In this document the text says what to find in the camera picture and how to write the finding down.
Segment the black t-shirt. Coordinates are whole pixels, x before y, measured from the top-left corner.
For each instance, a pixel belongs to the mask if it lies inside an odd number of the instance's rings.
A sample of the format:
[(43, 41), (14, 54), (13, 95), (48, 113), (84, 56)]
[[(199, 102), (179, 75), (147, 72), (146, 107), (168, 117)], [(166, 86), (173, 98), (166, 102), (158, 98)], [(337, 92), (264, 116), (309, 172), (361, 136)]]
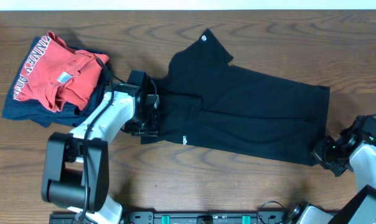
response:
[(156, 80), (159, 132), (168, 141), (313, 166), (326, 133), (330, 89), (232, 65), (210, 30), (169, 63)]

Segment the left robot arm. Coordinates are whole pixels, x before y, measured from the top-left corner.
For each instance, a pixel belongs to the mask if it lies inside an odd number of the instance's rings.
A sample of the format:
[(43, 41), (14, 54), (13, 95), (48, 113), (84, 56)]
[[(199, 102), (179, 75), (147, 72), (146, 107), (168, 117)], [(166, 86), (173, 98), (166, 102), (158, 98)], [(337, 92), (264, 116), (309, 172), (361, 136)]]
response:
[(98, 108), (69, 133), (47, 142), (42, 199), (69, 210), (53, 213), (50, 223), (128, 223), (123, 207), (108, 194), (108, 147), (122, 131), (156, 137), (159, 131), (156, 84), (133, 70), (125, 83), (111, 84)]

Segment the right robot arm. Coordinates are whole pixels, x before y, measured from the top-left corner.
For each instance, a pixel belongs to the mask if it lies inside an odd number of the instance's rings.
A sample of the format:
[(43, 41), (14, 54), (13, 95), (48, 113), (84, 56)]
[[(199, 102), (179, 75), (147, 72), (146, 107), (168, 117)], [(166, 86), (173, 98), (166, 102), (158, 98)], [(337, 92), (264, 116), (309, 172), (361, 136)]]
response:
[(350, 170), (357, 194), (337, 213), (302, 202), (285, 223), (376, 223), (376, 114), (360, 115), (334, 140), (325, 137), (312, 151), (318, 163), (336, 177)]

